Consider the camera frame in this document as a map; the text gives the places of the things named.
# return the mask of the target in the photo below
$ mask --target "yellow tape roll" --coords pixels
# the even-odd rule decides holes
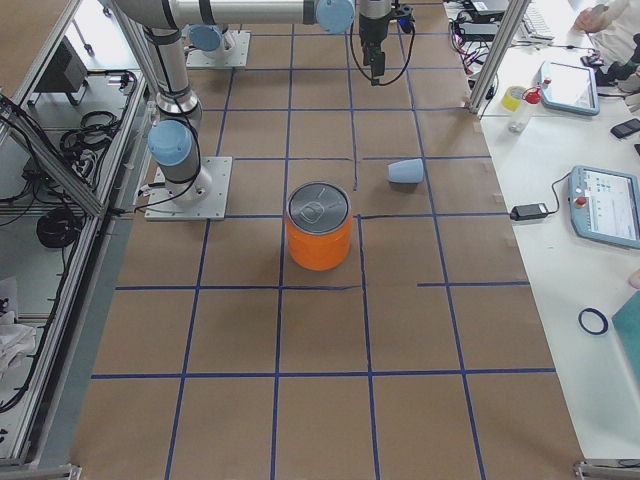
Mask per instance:
[[[516,108],[518,108],[518,105],[520,105],[520,102],[522,101],[522,95],[524,95],[525,90],[525,87],[520,86],[507,88],[507,91],[502,97],[502,106],[507,110],[515,112]]]

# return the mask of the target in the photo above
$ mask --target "metal lid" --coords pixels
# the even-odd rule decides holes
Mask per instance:
[[[298,187],[289,197],[288,214],[302,231],[315,235],[331,233],[349,215],[349,197],[339,187],[311,182]]]

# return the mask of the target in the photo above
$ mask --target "power adapter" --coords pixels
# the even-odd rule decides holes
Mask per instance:
[[[546,218],[549,213],[549,209],[544,203],[532,203],[529,205],[516,205],[511,209],[509,217],[515,222],[521,222]]]

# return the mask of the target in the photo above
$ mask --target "orange can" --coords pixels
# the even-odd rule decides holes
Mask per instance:
[[[351,203],[339,187],[311,182],[289,197],[285,218],[287,244],[293,260],[309,270],[340,265],[351,245]]]

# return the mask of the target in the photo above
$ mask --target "monitor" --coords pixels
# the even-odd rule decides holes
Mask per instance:
[[[571,222],[578,235],[640,248],[638,181],[633,175],[575,167],[569,176]]]
[[[579,115],[597,115],[600,112],[598,92],[593,70],[588,67],[544,62],[539,70],[539,81],[551,79],[542,90],[542,103],[548,108]]]

